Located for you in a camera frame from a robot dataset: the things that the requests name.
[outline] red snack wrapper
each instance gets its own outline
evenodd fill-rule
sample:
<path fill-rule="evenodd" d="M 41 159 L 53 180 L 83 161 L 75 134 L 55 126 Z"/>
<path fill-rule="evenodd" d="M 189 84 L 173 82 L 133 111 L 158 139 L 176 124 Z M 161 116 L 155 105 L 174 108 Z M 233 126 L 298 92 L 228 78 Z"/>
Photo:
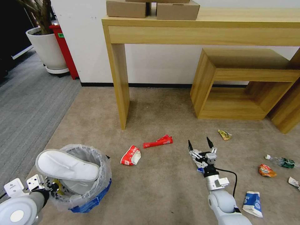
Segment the red snack wrapper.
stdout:
<path fill-rule="evenodd" d="M 128 166 L 132 166 L 132 165 L 136 165 L 140 158 L 141 158 L 141 152 L 139 148 L 132 145 L 125 153 L 125 155 L 123 155 L 120 163 Z"/>
<path fill-rule="evenodd" d="M 173 143 L 172 137 L 170 137 L 169 135 L 165 135 L 155 142 L 144 143 L 143 146 L 144 146 L 144 148 L 149 148 L 149 147 L 154 147 L 154 146 L 158 146 L 158 145 L 172 144 L 172 143 Z"/>

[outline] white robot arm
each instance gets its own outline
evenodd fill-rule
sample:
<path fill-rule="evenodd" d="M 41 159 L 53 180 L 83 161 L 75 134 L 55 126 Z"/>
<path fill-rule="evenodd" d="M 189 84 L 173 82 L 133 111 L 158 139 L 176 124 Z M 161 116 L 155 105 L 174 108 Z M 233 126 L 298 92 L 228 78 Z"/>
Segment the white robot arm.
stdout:
<path fill-rule="evenodd" d="M 192 156 L 198 168 L 204 169 L 204 177 L 206 179 L 207 189 L 209 191 L 208 204 L 215 213 L 218 224 L 252 225 L 251 222 L 242 215 L 241 211 L 237 207 L 234 196 L 229 194 L 227 191 L 222 190 L 229 185 L 229 181 L 226 177 L 219 178 L 219 172 L 214 166 L 217 159 L 217 148 L 213 146 L 212 142 L 208 138 L 207 141 L 209 147 L 211 148 L 210 152 L 201 152 L 196 149 L 193 150 L 190 141 L 188 141 L 188 148 L 189 154 Z"/>

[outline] wooden cube shelf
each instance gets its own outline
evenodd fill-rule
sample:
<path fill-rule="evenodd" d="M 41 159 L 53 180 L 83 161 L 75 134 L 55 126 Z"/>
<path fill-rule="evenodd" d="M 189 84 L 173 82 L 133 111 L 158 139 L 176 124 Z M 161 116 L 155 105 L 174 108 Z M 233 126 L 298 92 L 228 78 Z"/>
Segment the wooden cube shelf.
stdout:
<path fill-rule="evenodd" d="M 271 49 L 204 48 L 191 99 L 198 118 L 262 120 L 300 76 Z M 249 81 L 246 88 L 214 81 Z"/>
<path fill-rule="evenodd" d="M 274 125 L 284 134 L 300 123 L 300 79 L 269 113 Z"/>

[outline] table top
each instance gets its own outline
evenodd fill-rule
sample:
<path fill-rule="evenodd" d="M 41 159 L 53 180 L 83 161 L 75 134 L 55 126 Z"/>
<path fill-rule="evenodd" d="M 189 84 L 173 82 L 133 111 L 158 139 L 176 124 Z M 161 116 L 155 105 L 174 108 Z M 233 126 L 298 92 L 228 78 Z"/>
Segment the table top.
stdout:
<path fill-rule="evenodd" d="M 146 18 L 104 17 L 103 25 L 112 26 L 197 26 L 201 23 L 283 23 L 300 28 L 300 8 L 200 8 L 197 20 L 157 20 L 155 8 Z"/>

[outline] white wall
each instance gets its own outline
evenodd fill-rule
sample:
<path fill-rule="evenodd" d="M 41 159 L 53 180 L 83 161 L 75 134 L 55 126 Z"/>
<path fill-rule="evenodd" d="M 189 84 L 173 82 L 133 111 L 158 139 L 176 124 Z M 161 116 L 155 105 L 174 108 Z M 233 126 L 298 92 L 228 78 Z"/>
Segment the white wall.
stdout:
<path fill-rule="evenodd" d="M 300 8 L 299 0 L 194 0 L 201 7 Z M 101 18 L 105 0 L 52 0 L 81 82 L 111 83 Z M 201 46 L 125 45 L 130 83 L 191 84 Z M 272 47 L 287 59 L 298 48 Z"/>

